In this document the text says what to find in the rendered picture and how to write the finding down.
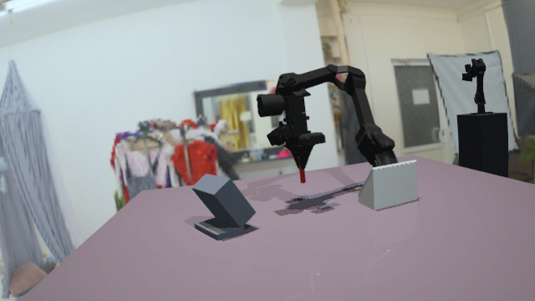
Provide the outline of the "dark red peg with white band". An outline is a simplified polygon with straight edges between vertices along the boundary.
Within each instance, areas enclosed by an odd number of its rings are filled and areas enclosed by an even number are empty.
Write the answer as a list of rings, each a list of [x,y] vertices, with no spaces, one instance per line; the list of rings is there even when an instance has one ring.
[[[300,176],[301,176],[301,184],[305,182],[305,169],[301,169],[300,162],[299,162],[299,169],[300,169]]]

